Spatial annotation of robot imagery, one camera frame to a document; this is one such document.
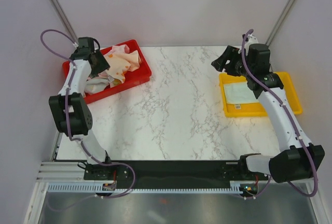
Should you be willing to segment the mint green towel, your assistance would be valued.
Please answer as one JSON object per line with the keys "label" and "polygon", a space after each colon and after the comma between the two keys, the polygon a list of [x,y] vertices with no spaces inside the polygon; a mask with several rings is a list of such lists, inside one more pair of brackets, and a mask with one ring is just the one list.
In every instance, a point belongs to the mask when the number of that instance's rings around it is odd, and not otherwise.
{"label": "mint green towel", "polygon": [[235,109],[241,109],[242,105],[254,104],[259,101],[255,98],[246,82],[227,83],[223,85],[226,103],[233,105]]}

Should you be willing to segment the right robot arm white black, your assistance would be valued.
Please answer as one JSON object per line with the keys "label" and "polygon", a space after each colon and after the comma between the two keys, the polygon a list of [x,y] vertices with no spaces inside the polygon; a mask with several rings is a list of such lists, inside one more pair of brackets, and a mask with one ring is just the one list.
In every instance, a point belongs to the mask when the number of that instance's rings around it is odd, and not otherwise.
{"label": "right robot arm white black", "polygon": [[325,151],[321,145],[312,144],[296,120],[279,75],[270,71],[268,46],[251,44],[244,53],[227,46],[211,65],[218,72],[246,79],[247,87],[267,112],[279,143],[280,153],[274,157],[242,155],[237,167],[239,177],[250,179],[259,172],[272,176],[277,183],[316,178]]}

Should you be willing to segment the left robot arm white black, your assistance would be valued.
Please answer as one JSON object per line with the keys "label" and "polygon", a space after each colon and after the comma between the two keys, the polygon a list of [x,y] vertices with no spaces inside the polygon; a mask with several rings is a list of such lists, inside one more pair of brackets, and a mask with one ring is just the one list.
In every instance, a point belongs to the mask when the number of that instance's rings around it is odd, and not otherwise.
{"label": "left robot arm white black", "polygon": [[110,68],[92,37],[81,37],[78,46],[69,58],[70,70],[57,95],[49,98],[49,106],[57,130],[83,150],[90,164],[97,164],[95,173],[101,179],[112,177],[114,168],[107,151],[95,137],[92,113],[84,100],[88,78],[94,78]]}

